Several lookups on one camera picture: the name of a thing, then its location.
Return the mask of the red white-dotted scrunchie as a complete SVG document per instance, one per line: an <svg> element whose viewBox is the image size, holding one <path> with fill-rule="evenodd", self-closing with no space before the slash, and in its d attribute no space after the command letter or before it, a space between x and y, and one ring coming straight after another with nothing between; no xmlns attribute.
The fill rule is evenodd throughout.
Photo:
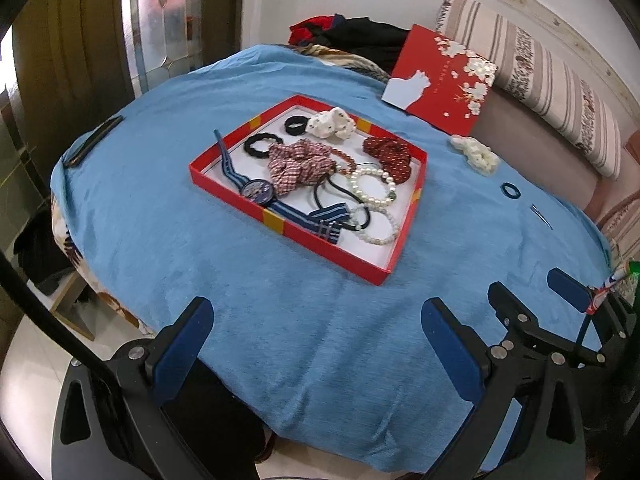
<svg viewBox="0 0 640 480"><path fill-rule="evenodd" d="M362 149L380 163L396 184L410 179L412 157L408 144L403 140L368 136L363 141Z"/></svg>

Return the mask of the black elastic with gold clasp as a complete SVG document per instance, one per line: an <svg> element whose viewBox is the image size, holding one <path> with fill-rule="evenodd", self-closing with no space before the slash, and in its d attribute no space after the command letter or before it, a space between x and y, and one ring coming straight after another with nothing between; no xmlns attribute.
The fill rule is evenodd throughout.
<svg viewBox="0 0 640 480"><path fill-rule="evenodd" d="M369 206L354 192L338 185L329 174L325 174L314 185L312 198L318 209L323 208L322 198L332 198L333 206L340 206L344 211L337 212L331 219L344 230L363 231L371 224L372 214Z"/></svg>

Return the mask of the white black-dotted scrunchie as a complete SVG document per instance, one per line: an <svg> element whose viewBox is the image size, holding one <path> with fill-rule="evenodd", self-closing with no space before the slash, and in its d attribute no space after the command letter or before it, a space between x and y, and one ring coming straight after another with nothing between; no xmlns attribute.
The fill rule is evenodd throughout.
<svg viewBox="0 0 640 480"><path fill-rule="evenodd" d="M356 122L339 107L314 114L308 119L305 128L306 133L318 139L335 136L340 140L348 140L356 131Z"/></svg>

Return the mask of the red plaid scrunchie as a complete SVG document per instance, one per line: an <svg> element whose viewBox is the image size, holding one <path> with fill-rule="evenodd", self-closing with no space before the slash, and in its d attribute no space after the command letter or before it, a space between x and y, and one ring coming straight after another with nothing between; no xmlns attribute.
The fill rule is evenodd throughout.
<svg viewBox="0 0 640 480"><path fill-rule="evenodd" d="M287 196L300 186L315 185L335 168L331 148L306 139L293 144L272 144L268 169L278 197Z"/></svg>

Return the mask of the striped chair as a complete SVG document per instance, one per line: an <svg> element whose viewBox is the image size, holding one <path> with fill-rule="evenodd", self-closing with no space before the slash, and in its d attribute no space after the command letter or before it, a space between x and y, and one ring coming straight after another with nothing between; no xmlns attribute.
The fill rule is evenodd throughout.
<svg viewBox="0 0 640 480"><path fill-rule="evenodd" d="M585 209L611 248L611 266L639 259L639 131L626 142L616 180L600 177Z"/></svg>

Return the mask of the silver hair clip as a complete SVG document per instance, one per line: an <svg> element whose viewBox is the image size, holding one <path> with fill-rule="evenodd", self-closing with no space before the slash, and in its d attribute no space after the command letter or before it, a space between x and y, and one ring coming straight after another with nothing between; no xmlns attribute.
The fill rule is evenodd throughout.
<svg viewBox="0 0 640 480"><path fill-rule="evenodd" d="M553 231L553 226L549 222L549 220L542 214L542 212L537 208L535 204L531 204L529 209L532 213L551 231Z"/></svg>

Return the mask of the cream dotted scrunchie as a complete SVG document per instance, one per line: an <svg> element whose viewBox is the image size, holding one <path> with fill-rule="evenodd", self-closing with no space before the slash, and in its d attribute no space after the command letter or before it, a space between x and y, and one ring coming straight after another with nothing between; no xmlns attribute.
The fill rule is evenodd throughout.
<svg viewBox="0 0 640 480"><path fill-rule="evenodd" d="M450 145L465 156L466 162L479 174L491 176L499 166L500 158L492 149L472 138L472 136L457 136L449 138Z"/></svg>

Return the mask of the blue table cloth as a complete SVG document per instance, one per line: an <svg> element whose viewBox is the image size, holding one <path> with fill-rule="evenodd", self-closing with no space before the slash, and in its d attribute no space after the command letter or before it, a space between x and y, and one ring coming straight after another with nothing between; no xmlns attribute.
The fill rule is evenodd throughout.
<svg viewBox="0 0 640 480"><path fill-rule="evenodd" d="M483 177L447 137L382 99L382 84L280 46L255 46L164 82L51 188L70 237L107 291L153 328L196 296L216 324L202 360L281 437L378 470L424 471L468 412L422 333L438 297L493 344L501 282L550 332L580 314L548 287L559 268L585 284L611 249L570 203L501 165ZM192 160L293 94L343 107L427 154L425 188L397 266L374 286L195 186ZM535 204L553 226L529 209Z"/></svg>

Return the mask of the striped cushion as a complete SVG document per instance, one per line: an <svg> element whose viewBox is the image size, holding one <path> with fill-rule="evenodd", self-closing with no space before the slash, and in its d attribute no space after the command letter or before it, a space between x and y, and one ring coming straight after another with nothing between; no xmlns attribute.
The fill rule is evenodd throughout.
<svg viewBox="0 0 640 480"><path fill-rule="evenodd" d="M617 120L562 58L477 0L444 0L436 30L493 62L498 88L541 117L599 174L618 178L622 139Z"/></svg>

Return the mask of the red tray box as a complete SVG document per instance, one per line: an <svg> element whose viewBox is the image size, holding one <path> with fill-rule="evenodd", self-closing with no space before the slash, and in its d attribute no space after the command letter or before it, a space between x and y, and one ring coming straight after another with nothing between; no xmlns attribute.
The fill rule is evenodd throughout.
<svg viewBox="0 0 640 480"><path fill-rule="evenodd" d="M426 151L374 122L290 96L217 129L189 171L242 218L381 285L408 238L426 167Z"/></svg>

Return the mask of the red box lid with cat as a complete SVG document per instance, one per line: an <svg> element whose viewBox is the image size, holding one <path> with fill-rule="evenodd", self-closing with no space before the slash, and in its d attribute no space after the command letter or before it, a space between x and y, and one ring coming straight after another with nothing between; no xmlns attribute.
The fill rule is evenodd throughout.
<svg viewBox="0 0 640 480"><path fill-rule="evenodd" d="M497 76L497 65L464 44L414 25L382 100L448 134L468 136Z"/></svg>

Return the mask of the black flat bar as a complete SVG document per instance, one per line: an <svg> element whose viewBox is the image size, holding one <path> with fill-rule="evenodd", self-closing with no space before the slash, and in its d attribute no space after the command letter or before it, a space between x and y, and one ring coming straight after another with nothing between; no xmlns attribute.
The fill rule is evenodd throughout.
<svg viewBox="0 0 640 480"><path fill-rule="evenodd" d="M89 153L117 126L124 121L124 116L117 115L108 118L102 125L99 125L88 138L80 144L80 147L73 151L70 156L63 160L64 168L75 168L89 155Z"/></svg>

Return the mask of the pile of dark clothes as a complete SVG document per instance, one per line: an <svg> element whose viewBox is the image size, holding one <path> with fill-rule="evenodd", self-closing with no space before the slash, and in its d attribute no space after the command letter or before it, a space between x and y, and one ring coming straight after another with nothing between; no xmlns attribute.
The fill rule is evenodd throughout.
<svg viewBox="0 0 640 480"><path fill-rule="evenodd" d="M307 18L290 26L288 46L329 66L387 82L408 29L342 14Z"/></svg>

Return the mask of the stained glass door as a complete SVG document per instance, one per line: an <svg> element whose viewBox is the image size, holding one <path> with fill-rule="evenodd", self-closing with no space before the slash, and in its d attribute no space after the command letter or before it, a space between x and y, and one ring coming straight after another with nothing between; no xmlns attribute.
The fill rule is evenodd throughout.
<svg viewBox="0 0 640 480"><path fill-rule="evenodd" d="M202 0L122 0L135 96L203 65Z"/></svg>

